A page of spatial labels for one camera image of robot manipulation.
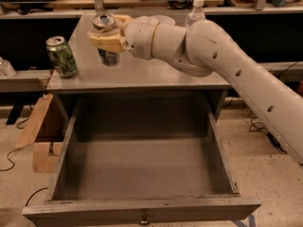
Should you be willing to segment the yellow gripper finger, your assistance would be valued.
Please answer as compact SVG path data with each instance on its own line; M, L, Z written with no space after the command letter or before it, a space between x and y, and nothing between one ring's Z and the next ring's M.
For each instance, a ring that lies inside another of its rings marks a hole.
M128 49L127 40L118 29L107 32L88 32L87 37L91 45L113 53L122 53Z
M130 15L115 15L115 27L124 29L134 18Z

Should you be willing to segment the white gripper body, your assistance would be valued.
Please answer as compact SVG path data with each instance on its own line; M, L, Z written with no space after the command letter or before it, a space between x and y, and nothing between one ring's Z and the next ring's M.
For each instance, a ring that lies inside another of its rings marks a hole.
M156 18L141 16L126 26L124 34L133 56L144 60L152 58L152 38L159 24Z

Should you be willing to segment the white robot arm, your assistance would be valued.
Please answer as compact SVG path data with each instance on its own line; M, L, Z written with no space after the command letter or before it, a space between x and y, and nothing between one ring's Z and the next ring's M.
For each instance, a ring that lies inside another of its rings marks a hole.
M199 20L185 28L154 17L117 15L112 28L90 32L88 38L98 49L165 61L194 77L216 72L303 165L303 97L247 56L216 23Z

